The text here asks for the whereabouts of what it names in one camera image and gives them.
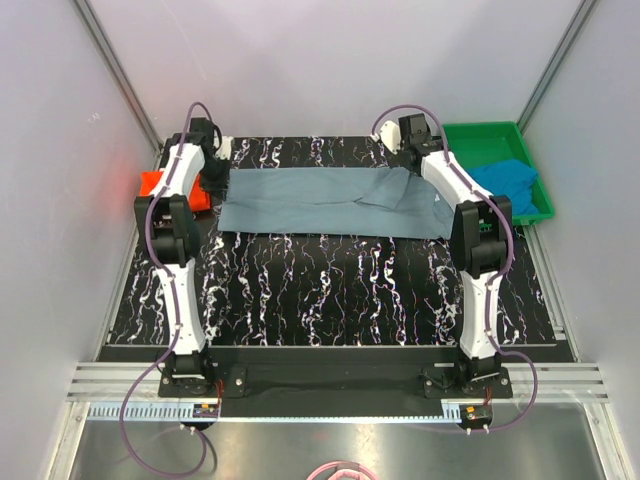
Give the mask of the grey-blue t shirt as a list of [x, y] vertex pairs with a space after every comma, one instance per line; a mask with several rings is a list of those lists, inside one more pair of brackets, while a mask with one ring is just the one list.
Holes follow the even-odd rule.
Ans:
[[218, 220], [222, 232], [448, 239], [453, 211], [403, 167], [238, 169]]

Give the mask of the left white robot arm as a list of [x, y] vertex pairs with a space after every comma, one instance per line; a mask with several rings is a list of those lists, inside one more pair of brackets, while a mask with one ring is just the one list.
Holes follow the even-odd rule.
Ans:
[[217, 156], [221, 131], [207, 117], [189, 119], [164, 145], [161, 166], [141, 174], [134, 213], [144, 252], [166, 304], [168, 352], [161, 356], [162, 396], [204, 396], [221, 386], [198, 311], [195, 264], [200, 233], [194, 214], [225, 191], [228, 164]]

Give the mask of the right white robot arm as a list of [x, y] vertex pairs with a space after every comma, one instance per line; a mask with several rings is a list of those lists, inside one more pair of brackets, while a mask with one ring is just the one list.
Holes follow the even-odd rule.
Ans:
[[513, 260], [511, 201], [481, 187], [454, 158], [446, 135], [434, 139], [423, 113], [399, 119], [399, 148], [453, 210], [449, 246], [463, 283], [463, 326], [441, 389], [484, 397], [500, 384], [498, 294]]

